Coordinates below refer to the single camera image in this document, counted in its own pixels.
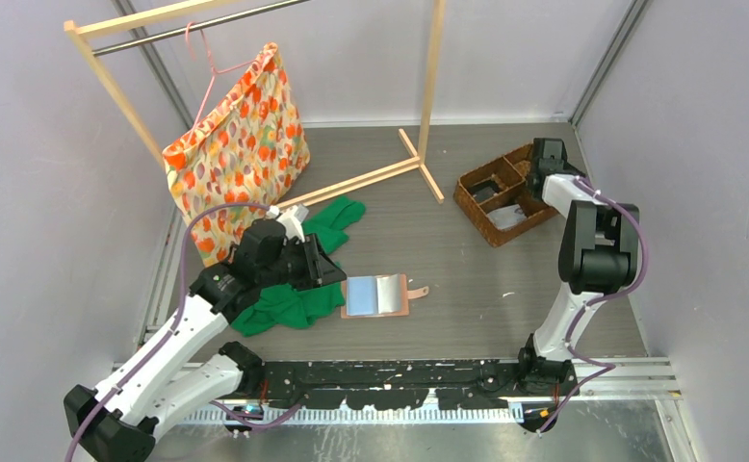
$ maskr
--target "tulip print fabric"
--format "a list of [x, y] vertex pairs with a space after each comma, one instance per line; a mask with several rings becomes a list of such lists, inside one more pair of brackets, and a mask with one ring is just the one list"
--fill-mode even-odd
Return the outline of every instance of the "tulip print fabric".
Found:
[[[273, 204], [309, 163], [309, 149], [275, 43], [268, 43], [239, 82], [195, 128], [162, 153], [170, 194], [190, 223], [227, 202]], [[264, 211], [224, 209], [194, 226], [205, 266]]]

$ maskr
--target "wood floor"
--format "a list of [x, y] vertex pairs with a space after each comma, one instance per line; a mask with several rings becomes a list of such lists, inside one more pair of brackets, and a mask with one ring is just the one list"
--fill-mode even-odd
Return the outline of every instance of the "wood floor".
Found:
[[[406, 132], [416, 140], [417, 127]], [[288, 197], [407, 158], [397, 127], [309, 129], [306, 136], [312, 163]], [[515, 357], [558, 292], [564, 219], [552, 218], [493, 248], [453, 202], [452, 192], [461, 174], [534, 137], [564, 139], [571, 162], [583, 167], [568, 124], [434, 126], [427, 165], [446, 195], [444, 204], [437, 204], [419, 171], [349, 194], [366, 204], [367, 213], [347, 229], [349, 242], [332, 258], [350, 276], [404, 272], [412, 280], [409, 289], [428, 285], [430, 294], [411, 302], [410, 316], [342, 320], [336, 311], [306, 330], [279, 325], [243, 340], [228, 330], [194, 361], [208, 359], [232, 340], [269, 360]], [[202, 265], [192, 245], [189, 250], [188, 275], [195, 275]], [[592, 356], [644, 355], [629, 302], [605, 305], [579, 348]]]

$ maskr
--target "green cloth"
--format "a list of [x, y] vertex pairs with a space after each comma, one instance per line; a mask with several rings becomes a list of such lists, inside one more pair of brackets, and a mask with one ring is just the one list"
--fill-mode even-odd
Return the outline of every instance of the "green cloth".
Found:
[[[362, 202], [341, 196], [306, 220], [303, 233], [317, 234], [323, 250], [327, 254], [332, 253], [349, 240], [344, 228], [360, 220], [365, 212], [366, 206]], [[344, 303], [340, 284], [303, 292], [297, 292], [289, 284], [269, 287], [261, 291], [258, 303], [244, 310], [233, 321], [232, 327], [245, 337], [260, 334], [276, 324], [305, 329]]]

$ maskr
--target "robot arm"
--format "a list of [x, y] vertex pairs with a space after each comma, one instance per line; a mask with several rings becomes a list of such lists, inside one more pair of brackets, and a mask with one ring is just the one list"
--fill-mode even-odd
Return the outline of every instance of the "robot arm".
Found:
[[[159, 438], [202, 405], [256, 388], [263, 378], [261, 359], [237, 342], [225, 345], [197, 370], [170, 381], [201, 347], [257, 302], [262, 289], [289, 283], [301, 291], [346, 279], [316, 236], [303, 235], [297, 215], [298, 209], [291, 208], [278, 220], [254, 221], [241, 242], [231, 246], [228, 257], [204, 269], [191, 285], [183, 314], [177, 310], [93, 390], [77, 385], [65, 396], [68, 426], [74, 434], [91, 409], [116, 390], [80, 439], [96, 460], [142, 462]], [[147, 352], [168, 332], [172, 335], [146, 361]], [[126, 375], [131, 378], [118, 388]]]
[[[561, 287], [548, 317], [519, 353], [519, 380], [532, 390], [564, 382], [573, 358], [566, 334], [579, 310], [591, 299], [618, 292], [635, 279], [638, 237], [633, 226], [580, 189], [575, 183], [580, 176], [584, 175], [567, 162], [561, 140], [534, 141], [528, 177], [530, 192], [557, 209], [567, 222], [558, 254]], [[621, 206], [638, 218], [637, 207]], [[587, 307], [574, 327], [571, 347], [602, 304]]]

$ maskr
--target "white wall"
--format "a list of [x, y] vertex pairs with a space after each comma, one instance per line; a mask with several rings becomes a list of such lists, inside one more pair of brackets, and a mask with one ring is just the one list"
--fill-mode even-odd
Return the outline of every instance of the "white wall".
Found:
[[[0, 460], [63, 460], [63, 396], [133, 351], [171, 204], [63, 33], [108, 0], [0, 2]], [[181, 129], [139, 52], [106, 60], [160, 142]]]
[[704, 460], [749, 460], [749, 2], [653, 2], [580, 135], [597, 186], [641, 207], [633, 296]]
[[[135, 0], [139, 10], [172, 0]], [[151, 32], [275, 3], [247, 0], [179, 18]], [[532, 120], [575, 110], [629, 0], [449, 0], [435, 120]], [[432, 0], [313, 0], [207, 31], [217, 64], [280, 45], [301, 115], [309, 122], [419, 120]], [[201, 39], [159, 43], [195, 113], [210, 81]], [[241, 77], [217, 80], [208, 110]]]

